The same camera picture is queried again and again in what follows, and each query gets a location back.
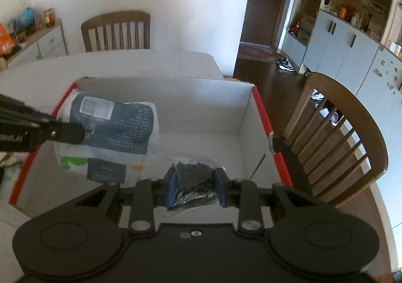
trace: barcode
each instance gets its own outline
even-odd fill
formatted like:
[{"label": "barcode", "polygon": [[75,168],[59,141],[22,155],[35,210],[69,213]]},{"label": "barcode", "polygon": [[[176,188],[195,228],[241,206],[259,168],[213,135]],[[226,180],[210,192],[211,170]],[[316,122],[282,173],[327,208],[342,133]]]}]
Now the barcode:
[{"label": "barcode", "polygon": [[97,118],[110,119],[115,103],[95,97],[84,97],[81,102],[80,113]]}]

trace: cabinet handle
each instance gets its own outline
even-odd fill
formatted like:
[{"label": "cabinet handle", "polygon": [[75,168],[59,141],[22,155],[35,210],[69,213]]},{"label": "cabinet handle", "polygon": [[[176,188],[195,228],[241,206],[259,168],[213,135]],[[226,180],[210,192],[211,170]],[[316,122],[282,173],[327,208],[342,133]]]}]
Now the cabinet handle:
[{"label": "cabinet handle", "polygon": [[356,41],[356,35],[353,37],[352,44],[350,45],[351,48],[353,48],[353,45],[355,44],[355,41]]}]

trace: brown door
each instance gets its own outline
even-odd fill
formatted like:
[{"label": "brown door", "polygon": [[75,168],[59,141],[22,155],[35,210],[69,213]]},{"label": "brown door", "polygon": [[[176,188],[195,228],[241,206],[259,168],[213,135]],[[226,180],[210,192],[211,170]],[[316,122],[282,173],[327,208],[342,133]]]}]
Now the brown door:
[{"label": "brown door", "polygon": [[271,46],[285,0],[248,0],[241,41]]}]

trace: chair backrest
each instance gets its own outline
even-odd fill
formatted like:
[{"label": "chair backrest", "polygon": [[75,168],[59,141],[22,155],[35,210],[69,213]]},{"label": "chair backrest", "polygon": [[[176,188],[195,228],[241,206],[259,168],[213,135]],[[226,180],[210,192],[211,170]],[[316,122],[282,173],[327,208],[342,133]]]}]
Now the chair backrest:
[{"label": "chair backrest", "polygon": [[[86,51],[92,51],[90,32],[89,30],[94,29],[95,31],[95,41],[96,50],[101,51],[101,42],[99,39],[99,29],[103,31],[103,50],[116,50],[116,34],[115,34],[115,24],[119,25],[119,49],[124,49],[127,46],[128,49],[132,49],[133,45],[135,49],[140,48],[140,38],[139,38],[139,23],[143,23],[143,47],[144,49],[149,49],[149,30],[151,23],[151,16],[148,13],[137,11],[137,10],[125,10],[121,12],[113,12],[95,16],[81,25],[82,37],[84,39]],[[108,39],[108,31],[111,34],[111,39]]]},{"label": "chair backrest", "polygon": [[[310,101],[311,94],[313,90],[318,90],[321,94],[325,96],[324,100],[320,102],[318,107],[313,111],[311,116],[308,118],[307,122],[302,126],[301,130],[297,135],[294,133],[291,135],[293,130],[296,127],[300,117],[302,116],[302,112],[306,108],[307,104]],[[330,101],[334,106],[331,110],[329,110],[329,115],[325,117],[324,120],[320,122],[317,128],[315,128],[310,136],[303,138],[305,133],[309,130],[311,123],[316,121],[316,117],[319,116],[319,111],[326,101]],[[340,119],[338,125],[331,129],[329,133],[325,135],[325,138],[321,141],[317,141],[317,137],[320,132],[323,132],[324,127],[330,121],[330,118],[334,112],[339,110],[342,112],[343,117]],[[288,145],[292,146],[292,150],[298,155],[299,160],[301,159],[300,155],[305,153],[307,154],[307,158],[304,161],[301,161],[304,168],[306,168],[306,164],[311,162],[311,160],[317,156],[318,153],[322,152],[323,147],[335,136],[338,130],[343,126],[345,121],[348,121],[352,126],[352,129],[337,143],[335,146],[329,150],[322,158],[320,157],[317,163],[314,163],[314,167],[312,170],[306,171],[310,183],[313,187],[313,193],[318,197],[322,198],[327,195],[329,192],[332,192],[336,187],[339,187],[340,184],[346,187],[345,190],[337,193],[333,196],[331,200],[329,200],[330,204],[335,206],[340,206],[350,200],[352,197],[357,195],[360,191],[368,188],[373,182],[375,182],[379,177],[381,177],[386,170],[388,169],[388,154],[385,146],[385,141],[383,136],[373,120],[370,116],[369,112],[364,108],[361,102],[343,85],[331,79],[330,77],[320,74],[320,73],[311,73],[307,78],[306,84],[303,88],[303,92],[301,98],[296,106],[296,109],[283,132],[283,138],[286,140]],[[348,139],[354,134],[357,133],[359,137],[359,141],[350,149],[346,151],[346,153],[336,161],[329,170],[325,171],[321,176],[317,177],[317,172],[319,172],[320,168],[324,164],[328,165],[329,162],[334,161],[334,155],[339,155],[339,150],[343,147],[343,145],[348,141]],[[312,152],[309,149],[312,149],[312,143],[318,145],[314,148]],[[298,151],[295,151],[295,145],[301,145],[301,148],[297,148]],[[349,166],[344,172],[342,172],[337,177],[333,178],[333,174],[339,169],[344,168],[345,161],[348,160],[349,157],[354,156],[357,149],[363,145],[364,151],[363,156],[357,159],[351,166]],[[360,176],[355,182],[351,182],[350,176],[351,174],[357,170],[363,162],[369,160],[369,165],[371,169]],[[315,176],[315,182],[312,182],[312,177]],[[325,180],[329,185],[324,186],[321,191],[315,192],[314,187],[317,187],[317,184]]]}]

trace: blue globe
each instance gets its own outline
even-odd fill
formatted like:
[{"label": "blue globe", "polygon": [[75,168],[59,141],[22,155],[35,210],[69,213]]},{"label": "blue globe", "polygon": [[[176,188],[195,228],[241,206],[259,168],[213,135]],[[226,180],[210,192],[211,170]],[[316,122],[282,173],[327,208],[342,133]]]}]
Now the blue globe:
[{"label": "blue globe", "polygon": [[24,10],[16,19],[18,27],[25,28],[35,21],[35,14],[33,10]]}]

